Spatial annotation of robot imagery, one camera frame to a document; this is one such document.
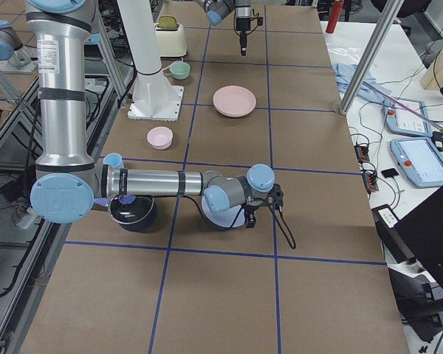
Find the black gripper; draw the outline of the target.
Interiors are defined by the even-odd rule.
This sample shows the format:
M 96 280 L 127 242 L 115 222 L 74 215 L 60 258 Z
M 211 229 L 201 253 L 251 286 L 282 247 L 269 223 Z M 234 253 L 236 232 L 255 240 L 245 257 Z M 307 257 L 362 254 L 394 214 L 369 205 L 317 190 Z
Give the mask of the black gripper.
M 245 227 L 254 228 L 256 225 L 255 211 L 260 208 L 267 208 L 271 210 L 271 204 L 269 202 L 269 196 L 248 196 L 246 202 L 243 204 Z
M 251 33 L 251 17 L 235 17 L 235 32 L 239 35 L 241 56 L 247 55 L 247 36 Z

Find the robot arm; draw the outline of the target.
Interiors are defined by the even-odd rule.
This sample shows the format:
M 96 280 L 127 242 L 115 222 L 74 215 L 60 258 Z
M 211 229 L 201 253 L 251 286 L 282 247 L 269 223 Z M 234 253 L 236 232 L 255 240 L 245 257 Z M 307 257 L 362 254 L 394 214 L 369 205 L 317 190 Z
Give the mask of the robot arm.
M 44 146 L 35 163 L 30 202 L 40 217 L 72 223 L 91 210 L 95 199 L 119 195 L 201 195 L 213 213 L 266 204 L 275 188 L 275 174 L 265 164 L 255 164 L 235 178 L 215 171 L 128 170 L 96 164 L 86 145 L 84 44 L 97 21 L 97 5 L 29 1 L 26 17 L 38 45 Z
M 243 0 L 195 0 L 202 8 L 212 26 L 219 25 L 233 14 L 233 31 L 238 36 L 240 54 L 247 55 L 248 36 L 252 33 L 252 23 L 258 20 L 251 1 Z

